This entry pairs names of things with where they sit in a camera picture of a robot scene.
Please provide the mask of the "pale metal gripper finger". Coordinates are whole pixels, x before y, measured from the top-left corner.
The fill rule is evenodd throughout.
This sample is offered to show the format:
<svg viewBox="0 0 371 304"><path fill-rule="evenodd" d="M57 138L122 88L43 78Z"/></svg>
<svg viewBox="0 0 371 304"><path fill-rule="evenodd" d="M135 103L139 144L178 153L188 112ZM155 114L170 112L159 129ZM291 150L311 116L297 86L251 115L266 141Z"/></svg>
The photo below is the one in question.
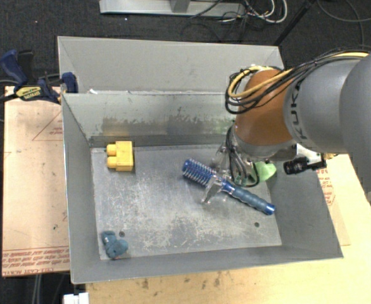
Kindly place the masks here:
<svg viewBox="0 0 371 304"><path fill-rule="evenodd" d="M216 194L222 191L222 187L223 187L222 178L216 175L211 176L208 179L208 182L205 186L202 203L208 204L210 200L212 199L212 197L214 197Z"/></svg>
<svg viewBox="0 0 371 304"><path fill-rule="evenodd" d="M218 173L227 171L227 153L217 152L211 159L209 166Z"/></svg>

